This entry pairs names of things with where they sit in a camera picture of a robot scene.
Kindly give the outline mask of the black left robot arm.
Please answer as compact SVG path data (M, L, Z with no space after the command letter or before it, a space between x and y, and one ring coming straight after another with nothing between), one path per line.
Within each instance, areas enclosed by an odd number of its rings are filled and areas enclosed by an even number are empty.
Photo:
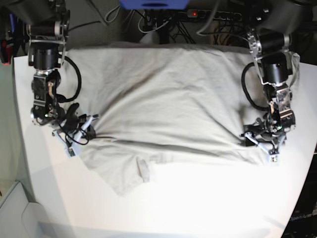
M292 34L317 2L315 0L248 0L245 6L247 42L253 62L243 69L241 84L251 106L264 112L262 118L244 126L246 144L260 147L276 161L286 134L296 127L291 109L290 76L297 78L295 58L290 51ZM254 67L263 86L267 106L259 106L247 91L246 74Z

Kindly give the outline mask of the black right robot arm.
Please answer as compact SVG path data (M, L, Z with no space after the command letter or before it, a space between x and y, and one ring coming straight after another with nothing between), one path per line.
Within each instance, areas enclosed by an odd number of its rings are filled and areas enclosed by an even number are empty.
M49 125L53 136L64 144L66 153L72 157L79 154L81 139L90 141L96 137L91 125L98 115L76 111L75 102L82 86L78 66L65 54L69 32L70 11L63 0L2 0L2 7L26 25L29 37L28 64L35 69L31 89L33 106L31 119L38 126ZM77 88L70 98L58 94L61 83L58 69L69 63L77 76Z

